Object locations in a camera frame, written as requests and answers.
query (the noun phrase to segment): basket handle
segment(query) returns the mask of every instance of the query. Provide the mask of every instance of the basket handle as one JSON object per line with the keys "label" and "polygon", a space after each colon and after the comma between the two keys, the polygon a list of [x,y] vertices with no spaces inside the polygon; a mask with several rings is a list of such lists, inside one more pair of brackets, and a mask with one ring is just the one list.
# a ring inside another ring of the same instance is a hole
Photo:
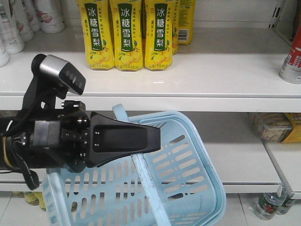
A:
{"label": "basket handle", "polygon": [[[127,112],[123,105],[119,104],[113,107],[116,119],[119,121],[129,122]],[[136,171],[141,180],[142,187],[149,200],[150,207],[154,214],[158,226],[171,226],[168,215],[164,209],[163,203],[158,194],[156,185],[149,171],[147,162],[142,153],[131,155]]]}

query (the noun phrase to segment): shopping basket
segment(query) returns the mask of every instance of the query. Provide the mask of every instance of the shopping basket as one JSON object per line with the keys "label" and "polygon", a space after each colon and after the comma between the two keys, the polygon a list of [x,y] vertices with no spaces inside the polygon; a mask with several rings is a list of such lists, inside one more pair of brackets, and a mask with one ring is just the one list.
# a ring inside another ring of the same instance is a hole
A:
{"label": "shopping basket", "polygon": [[113,110],[120,121],[159,127],[161,149],[81,173],[48,169],[42,189],[50,225],[212,226],[218,222],[226,209],[225,191],[192,122],[176,111],[127,117],[122,106]]}

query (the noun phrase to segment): cable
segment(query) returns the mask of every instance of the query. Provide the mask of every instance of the cable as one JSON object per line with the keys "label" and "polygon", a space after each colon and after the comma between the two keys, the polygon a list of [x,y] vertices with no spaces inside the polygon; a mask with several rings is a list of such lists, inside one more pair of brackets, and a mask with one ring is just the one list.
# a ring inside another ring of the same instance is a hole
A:
{"label": "cable", "polygon": [[28,109],[28,111],[26,112],[25,116],[11,129],[0,133],[0,137],[8,137],[13,135],[14,133],[16,133],[18,131],[18,129],[20,129],[20,127],[24,124],[24,122],[26,122],[26,120],[28,120],[29,116],[31,115],[32,111],[34,110],[34,108],[36,107],[36,105],[48,94],[50,94],[51,92],[53,92],[54,94],[57,93],[57,89],[55,88],[50,88],[45,90],[44,92],[42,92],[33,102],[33,104],[31,105],[31,107]]}

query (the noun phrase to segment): plastic water bottle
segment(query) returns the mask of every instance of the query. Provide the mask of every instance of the plastic water bottle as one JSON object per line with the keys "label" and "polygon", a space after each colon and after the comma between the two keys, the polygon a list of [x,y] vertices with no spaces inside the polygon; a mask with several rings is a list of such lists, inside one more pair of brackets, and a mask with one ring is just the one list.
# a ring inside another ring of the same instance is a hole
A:
{"label": "plastic water bottle", "polygon": [[9,54],[5,50],[4,44],[2,42],[2,38],[0,35],[0,67],[6,65],[9,61]]}
{"label": "plastic water bottle", "polygon": [[15,15],[17,29],[23,41],[28,42],[33,39],[33,31],[28,21],[27,10],[23,0],[9,0]]}
{"label": "plastic water bottle", "polygon": [[24,42],[16,26],[8,19],[2,0],[0,0],[0,35],[5,49],[10,55],[19,53],[24,49]]}
{"label": "plastic water bottle", "polygon": [[254,208],[254,213],[261,220],[270,220],[276,214],[277,209],[286,199],[286,189],[283,188],[280,197],[277,193],[262,193]]}
{"label": "plastic water bottle", "polygon": [[279,206],[276,214],[278,214],[278,215],[286,214],[296,201],[297,201],[296,199],[291,199],[290,196],[287,196],[285,201],[283,202],[283,204],[281,206]]}
{"label": "plastic water bottle", "polygon": [[59,0],[34,0],[40,28],[45,33],[58,33],[65,28]]}
{"label": "plastic water bottle", "polygon": [[32,0],[24,0],[24,4],[26,6],[27,14],[28,14],[28,20],[30,23],[30,26],[32,27],[33,32],[37,32],[40,30],[39,25],[39,19],[37,16],[37,11],[34,7]]}

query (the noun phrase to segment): tiled floor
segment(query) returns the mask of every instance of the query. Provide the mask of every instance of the tiled floor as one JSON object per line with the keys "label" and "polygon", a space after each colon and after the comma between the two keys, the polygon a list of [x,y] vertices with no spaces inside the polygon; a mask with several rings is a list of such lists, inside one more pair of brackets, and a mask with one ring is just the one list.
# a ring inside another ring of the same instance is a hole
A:
{"label": "tiled floor", "polygon": [[[252,212],[258,199],[257,194],[227,194],[225,216],[216,226],[300,226],[301,200],[283,216],[262,221]],[[0,226],[47,226],[45,212],[38,206],[31,206],[11,192],[0,192]]]}

